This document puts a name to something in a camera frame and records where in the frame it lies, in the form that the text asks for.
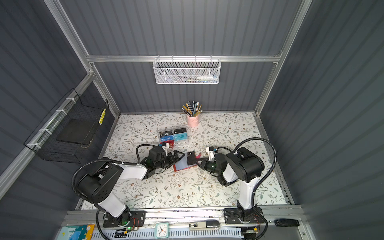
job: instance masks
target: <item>clock face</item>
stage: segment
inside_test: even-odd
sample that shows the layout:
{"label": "clock face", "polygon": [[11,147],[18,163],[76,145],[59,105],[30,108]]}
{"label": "clock face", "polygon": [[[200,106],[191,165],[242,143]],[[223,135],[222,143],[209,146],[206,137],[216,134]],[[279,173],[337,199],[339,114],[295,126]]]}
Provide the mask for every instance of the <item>clock face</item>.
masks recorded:
{"label": "clock face", "polygon": [[156,226],[156,237],[166,237],[168,235],[168,224],[161,223]]}

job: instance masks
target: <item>alarm clock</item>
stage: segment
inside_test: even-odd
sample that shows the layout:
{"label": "alarm clock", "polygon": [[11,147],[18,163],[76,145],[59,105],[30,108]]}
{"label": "alarm clock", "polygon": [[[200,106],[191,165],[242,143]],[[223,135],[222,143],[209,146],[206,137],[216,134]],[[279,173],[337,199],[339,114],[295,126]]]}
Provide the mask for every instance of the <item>alarm clock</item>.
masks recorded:
{"label": "alarm clock", "polygon": [[167,238],[169,237],[169,223],[163,222],[156,224],[155,238]]}

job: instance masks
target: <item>black mounting plate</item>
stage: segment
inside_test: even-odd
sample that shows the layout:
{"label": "black mounting plate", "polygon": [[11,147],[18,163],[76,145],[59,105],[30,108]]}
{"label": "black mounting plate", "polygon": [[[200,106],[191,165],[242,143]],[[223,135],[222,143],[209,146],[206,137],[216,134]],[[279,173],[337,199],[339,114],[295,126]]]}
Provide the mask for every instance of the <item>black mounting plate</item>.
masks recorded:
{"label": "black mounting plate", "polygon": [[[139,227],[144,226],[145,220],[145,211],[131,211],[132,217],[137,218],[139,220]],[[113,222],[112,216],[109,214],[106,215],[106,218],[103,223],[103,227],[119,227],[116,223]],[[133,227],[133,221],[131,221],[127,227]]]}
{"label": "black mounting plate", "polygon": [[[263,215],[263,210],[261,208],[258,207],[257,210],[261,215]],[[226,213],[226,214],[224,214],[225,215],[225,224],[240,224],[240,223],[242,223],[240,221],[238,215],[237,215],[237,209],[235,209],[235,208],[224,209],[223,213]],[[255,216],[248,223],[257,223],[257,221],[259,221],[259,223],[265,222],[262,217]]]}

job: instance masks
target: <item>leaf pattern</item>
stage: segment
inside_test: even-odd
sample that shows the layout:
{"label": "leaf pattern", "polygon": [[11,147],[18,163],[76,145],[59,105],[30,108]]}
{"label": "leaf pattern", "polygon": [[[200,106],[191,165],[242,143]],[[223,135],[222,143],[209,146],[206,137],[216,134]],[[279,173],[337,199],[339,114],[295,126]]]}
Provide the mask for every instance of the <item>leaf pattern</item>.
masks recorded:
{"label": "leaf pattern", "polygon": [[[186,124],[184,114],[121,115],[104,154],[105,157],[137,162],[136,146],[143,143],[158,144],[157,130]],[[252,113],[202,113],[200,124],[187,128],[189,144],[172,150],[195,151],[206,156],[206,146],[233,149],[250,137],[260,137]],[[265,174],[271,166],[263,142],[251,141],[243,145],[257,153],[264,161]],[[140,158],[148,156],[149,147],[139,148]],[[153,175],[149,179],[122,179],[113,193],[130,208],[235,206],[240,194],[240,182],[224,187],[208,172],[191,167],[174,172],[173,168]],[[257,189],[258,205],[286,204],[273,171]],[[94,207],[84,202],[82,209]]]}

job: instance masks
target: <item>pencil cup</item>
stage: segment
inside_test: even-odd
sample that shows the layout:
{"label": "pencil cup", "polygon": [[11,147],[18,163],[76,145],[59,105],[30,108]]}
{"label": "pencil cup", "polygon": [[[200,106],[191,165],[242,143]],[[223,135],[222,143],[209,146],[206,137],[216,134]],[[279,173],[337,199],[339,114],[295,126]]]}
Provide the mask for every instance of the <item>pencil cup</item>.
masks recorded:
{"label": "pencil cup", "polygon": [[187,123],[188,123],[188,126],[190,127],[197,127],[197,125],[199,124],[199,115],[197,115],[196,117],[190,117],[188,115],[187,116]]}

